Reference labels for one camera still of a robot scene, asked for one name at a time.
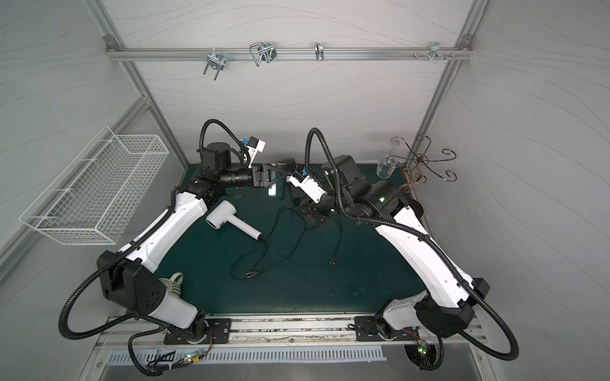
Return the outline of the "green hair dryer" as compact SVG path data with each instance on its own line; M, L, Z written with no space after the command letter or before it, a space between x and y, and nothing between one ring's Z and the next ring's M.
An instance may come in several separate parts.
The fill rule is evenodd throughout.
M296 164L286 160L284 163L269 164L267 179L268 187L263 190L263 198L267 201L279 202L285 198L286 178L290 175Z

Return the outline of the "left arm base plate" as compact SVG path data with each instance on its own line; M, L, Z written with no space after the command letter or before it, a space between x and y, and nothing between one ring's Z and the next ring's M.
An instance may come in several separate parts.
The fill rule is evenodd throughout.
M230 338L230 318L209 318L193 322L187 329L172 328L165 334L164 344L226 344Z

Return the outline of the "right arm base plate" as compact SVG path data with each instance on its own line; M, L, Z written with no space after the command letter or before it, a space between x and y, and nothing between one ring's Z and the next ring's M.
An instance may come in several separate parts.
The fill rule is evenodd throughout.
M418 330L406 332L391 328L382 329L373 316L357 316L347 325L347 328L354 332L357 342L416 342L418 336Z

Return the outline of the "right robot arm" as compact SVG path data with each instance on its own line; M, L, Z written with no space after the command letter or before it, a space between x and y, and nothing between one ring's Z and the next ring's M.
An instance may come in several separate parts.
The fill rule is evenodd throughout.
M385 303L376 313L370 335L395 341L400 333L422 326L436 337L435 360L421 364L432 371L444 358L443 339L459 335L482 352L498 360L519 356L519 344L500 314L485 301L489 284L459 268L421 225L410 199L392 184L381 180L369 184L350 156L333 157L322 132L308 132L304 151L306 195L324 214L338 213L359 224L371 225L402 255L423 281L426 289L408 298ZM480 306L505 335L509 349L491 349L467 333Z

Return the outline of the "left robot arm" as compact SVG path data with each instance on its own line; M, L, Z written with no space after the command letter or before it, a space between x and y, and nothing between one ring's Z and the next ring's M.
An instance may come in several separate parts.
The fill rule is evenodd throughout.
M220 126L231 139L235 134L217 119L206 121L200 131L198 152L201 167L187 187L171 193L171 203L144 232L118 252L104 252L97 260L97 270L76 288L66 301L58 321L60 335L68 340L93 337L131 318L156 323L184 341L200 343L208 331L205 313L184 301L156 277L155 272L169 250L201 217L218 230L230 223L256 241L263 241L260 231L236 215L234 206L220 198L226 189L235 187L266 187L264 167L254 158L265 149L265 142L255 137L236 140L237 149L229 144L205 144L210 125ZM77 299L95 280L99 280L103 296L128 310L128 314L84 332L68 325L69 315Z

